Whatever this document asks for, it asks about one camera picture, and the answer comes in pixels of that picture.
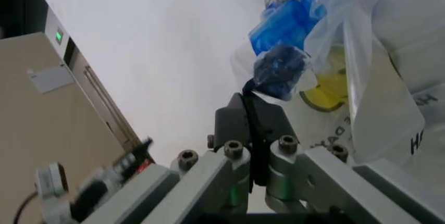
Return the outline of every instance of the black cable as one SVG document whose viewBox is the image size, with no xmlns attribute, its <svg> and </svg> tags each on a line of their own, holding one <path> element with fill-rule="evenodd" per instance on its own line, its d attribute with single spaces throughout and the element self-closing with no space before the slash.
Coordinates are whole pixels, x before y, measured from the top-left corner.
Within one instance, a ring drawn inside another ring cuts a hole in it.
<svg viewBox="0 0 445 224">
<path fill-rule="evenodd" d="M 23 203 L 20 205 L 19 209 L 17 210 L 16 216 L 14 217 L 14 224 L 18 224 L 19 223 L 19 218 L 20 215 L 23 212 L 24 207 L 26 207 L 26 205 L 34 198 L 37 197 L 37 191 L 34 191 L 32 194 L 30 194 L 26 199 L 24 199 Z"/>
</svg>

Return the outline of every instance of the beige cabinet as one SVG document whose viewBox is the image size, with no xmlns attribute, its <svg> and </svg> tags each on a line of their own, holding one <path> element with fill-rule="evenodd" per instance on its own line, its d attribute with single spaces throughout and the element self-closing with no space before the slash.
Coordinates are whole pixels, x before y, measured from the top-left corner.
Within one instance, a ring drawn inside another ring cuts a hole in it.
<svg viewBox="0 0 445 224">
<path fill-rule="evenodd" d="M 0 41 L 0 223 L 12 223 L 20 203 L 34 191 L 37 167 L 65 167 L 70 197 L 94 169 L 124 151 L 76 82 L 41 93 L 30 80 L 60 66 L 42 33 Z M 40 223 L 38 201 L 20 223 Z"/>
</svg>

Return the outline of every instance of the white surface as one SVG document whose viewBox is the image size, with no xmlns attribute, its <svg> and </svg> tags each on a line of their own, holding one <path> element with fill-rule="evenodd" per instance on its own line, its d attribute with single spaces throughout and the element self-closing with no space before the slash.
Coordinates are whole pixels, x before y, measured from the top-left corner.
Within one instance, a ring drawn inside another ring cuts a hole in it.
<svg viewBox="0 0 445 224">
<path fill-rule="evenodd" d="M 204 153 L 263 0 L 46 0 L 154 159 Z"/>
<path fill-rule="evenodd" d="M 47 68 L 36 73 L 28 71 L 28 77 L 37 91 L 42 94 L 74 82 L 71 72 L 68 71 L 68 68 L 65 67 L 64 64 Z"/>
</svg>

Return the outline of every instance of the transparent plastic bag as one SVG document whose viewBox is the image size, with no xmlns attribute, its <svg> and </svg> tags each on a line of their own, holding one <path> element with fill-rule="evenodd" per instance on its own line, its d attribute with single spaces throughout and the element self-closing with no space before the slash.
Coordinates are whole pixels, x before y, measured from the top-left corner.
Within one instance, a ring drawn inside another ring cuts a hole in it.
<svg viewBox="0 0 445 224">
<path fill-rule="evenodd" d="M 311 12 L 326 13 L 304 41 L 317 74 L 331 68 L 326 58 L 339 27 L 342 30 L 356 160 L 406 157 L 410 139 L 422 131 L 424 120 L 373 35 L 371 13 L 378 0 L 307 1 Z"/>
</svg>

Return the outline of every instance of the plastic bag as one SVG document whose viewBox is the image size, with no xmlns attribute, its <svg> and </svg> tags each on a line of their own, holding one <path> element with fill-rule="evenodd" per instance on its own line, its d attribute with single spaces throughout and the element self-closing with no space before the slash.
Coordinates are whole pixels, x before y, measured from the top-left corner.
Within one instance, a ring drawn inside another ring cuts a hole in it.
<svg viewBox="0 0 445 224">
<path fill-rule="evenodd" d="M 445 81 L 445 0 L 379 0 L 373 31 L 412 93 Z"/>
<path fill-rule="evenodd" d="M 243 92 L 257 91 L 273 98 L 288 101 L 291 91 L 306 69 L 308 56 L 296 47 L 284 44 L 263 52 L 255 62 L 253 78 Z"/>
</svg>

